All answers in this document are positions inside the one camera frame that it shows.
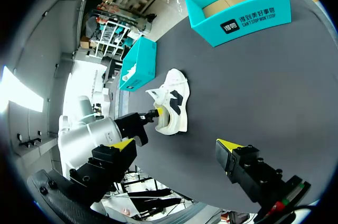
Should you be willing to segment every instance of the floor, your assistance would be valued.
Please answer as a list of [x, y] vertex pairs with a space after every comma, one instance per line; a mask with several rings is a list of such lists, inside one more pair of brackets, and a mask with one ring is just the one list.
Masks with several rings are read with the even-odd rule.
[[[137, 174], [140, 176], [141, 179], [149, 177], [148, 174], [146, 174], [145, 172], [143, 172], [140, 169], [138, 169], [138, 173]], [[127, 179], [125, 182], [133, 182], [133, 181], [139, 180], [138, 176], [135, 173], [127, 174], [125, 176], [125, 178]], [[158, 181], [156, 181], [156, 184], [157, 184], [157, 188], [159, 190], [167, 188], [167, 186], [161, 184]], [[128, 185], [128, 187], [126, 188], [126, 190], [128, 192], [139, 192], [139, 191], [153, 191], [153, 190], [156, 190], [155, 180], [154, 179], [150, 179], [150, 180], [147, 180], [147, 181], [142, 182], [142, 183], [135, 183], [135, 184]], [[178, 195], [178, 194], [176, 194], [174, 192], [173, 192], [172, 195], [170, 195], [168, 197], [178, 197], [178, 198], [181, 198], [180, 195]], [[167, 216], [169, 214], [173, 214], [173, 213], [179, 212], [179, 211], [181, 211], [181, 210], [189, 207], [191, 204], [192, 204], [192, 202], [190, 202], [188, 200], [182, 200], [182, 203], [177, 204], [175, 206], [171, 206], [171, 207], [165, 208], [164, 212], [155, 214], [154, 216], [151, 216], [151, 217], [147, 218], [147, 221], [157, 220], [157, 219], [165, 217], [165, 216]]]

